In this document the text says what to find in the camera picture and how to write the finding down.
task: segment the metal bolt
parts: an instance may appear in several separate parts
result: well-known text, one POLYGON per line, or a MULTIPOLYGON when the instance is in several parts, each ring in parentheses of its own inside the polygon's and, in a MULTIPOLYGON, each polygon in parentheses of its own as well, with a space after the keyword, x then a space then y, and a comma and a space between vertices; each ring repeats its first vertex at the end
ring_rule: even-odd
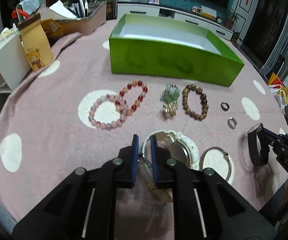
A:
POLYGON ((174 159, 168 159, 166 163, 170 166, 174 166, 177 163, 177 161, 174 159))
POLYGON ((115 158, 115 159, 113 160, 113 163, 114 163, 115 165, 121 165, 121 164, 123 163, 123 160, 122 160, 121 158, 115 158))
POLYGON ((83 169, 83 168, 77 168, 75 170, 75 174, 77 174, 77 175, 82 175, 84 172, 85 172, 85 169, 83 169))
POLYGON ((204 169, 204 173, 205 173, 206 175, 211 176, 211 175, 213 175, 215 172, 214 172, 214 170, 213 170, 212 168, 206 168, 206 169, 204 169))

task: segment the door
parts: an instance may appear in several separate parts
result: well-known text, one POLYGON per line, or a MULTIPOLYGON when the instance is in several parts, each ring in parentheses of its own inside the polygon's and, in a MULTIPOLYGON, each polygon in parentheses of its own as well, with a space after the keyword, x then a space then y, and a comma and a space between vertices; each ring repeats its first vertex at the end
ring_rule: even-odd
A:
POLYGON ((288 13, 288 0, 259 0, 244 46, 262 64, 273 51, 288 13))

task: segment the tv cabinet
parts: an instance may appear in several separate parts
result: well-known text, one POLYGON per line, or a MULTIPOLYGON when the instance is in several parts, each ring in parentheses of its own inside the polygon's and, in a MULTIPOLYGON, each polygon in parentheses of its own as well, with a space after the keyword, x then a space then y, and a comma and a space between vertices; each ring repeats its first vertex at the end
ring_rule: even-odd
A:
POLYGON ((233 35, 233 31, 225 28, 224 26, 209 20, 205 17, 199 16, 193 12, 186 10, 175 9, 171 6, 154 5, 154 4, 140 4, 140 3, 117 3, 117 19, 120 19, 124 14, 144 14, 148 16, 160 17, 159 13, 166 14, 168 18, 172 18, 177 21, 189 22, 196 24, 200 27, 209 29, 218 37, 230 40, 233 35))

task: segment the cartoon bear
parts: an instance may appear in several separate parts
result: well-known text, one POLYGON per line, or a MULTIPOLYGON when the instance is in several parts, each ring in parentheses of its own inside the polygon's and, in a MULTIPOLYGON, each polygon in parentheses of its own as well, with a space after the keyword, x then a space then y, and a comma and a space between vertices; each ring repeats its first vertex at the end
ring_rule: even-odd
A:
POLYGON ((37 71, 39 68, 45 67, 45 64, 40 60, 40 49, 30 51, 26 54, 27 58, 31 62, 33 71, 37 71))

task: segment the red ring handle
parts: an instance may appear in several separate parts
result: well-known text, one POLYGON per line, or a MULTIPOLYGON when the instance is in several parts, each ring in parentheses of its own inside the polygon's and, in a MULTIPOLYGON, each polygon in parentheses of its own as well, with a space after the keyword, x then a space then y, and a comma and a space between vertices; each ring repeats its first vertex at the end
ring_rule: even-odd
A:
POLYGON ((27 12, 20 10, 20 9, 16 9, 12 12, 12 18, 17 18, 16 12, 18 12, 20 15, 24 16, 26 19, 30 17, 27 12))

